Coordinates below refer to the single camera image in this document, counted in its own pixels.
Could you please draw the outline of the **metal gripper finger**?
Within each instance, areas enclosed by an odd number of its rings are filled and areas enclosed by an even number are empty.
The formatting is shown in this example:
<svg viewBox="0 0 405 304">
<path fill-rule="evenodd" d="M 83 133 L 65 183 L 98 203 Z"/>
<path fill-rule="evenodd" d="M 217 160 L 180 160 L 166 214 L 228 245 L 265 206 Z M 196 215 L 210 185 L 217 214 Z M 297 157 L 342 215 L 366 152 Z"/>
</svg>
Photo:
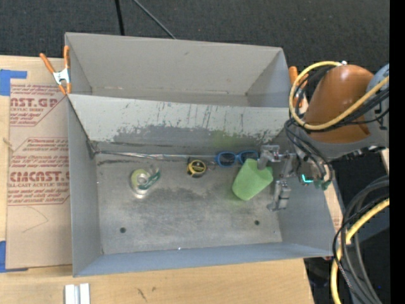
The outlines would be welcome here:
<svg viewBox="0 0 405 304">
<path fill-rule="evenodd" d="M 267 208 L 271 212 L 277 212 L 287 208 L 290 199 L 291 188 L 286 180 L 278 180 L 275 183 L 272 201 Z"/>
<path fill-rule="evenodd" d="M 262 145 L 257 164 L 258 170 L 263 170 L 269 162 L 280 162 L 282 158 L 279 151 L 279 145 Z"/>
</svg>

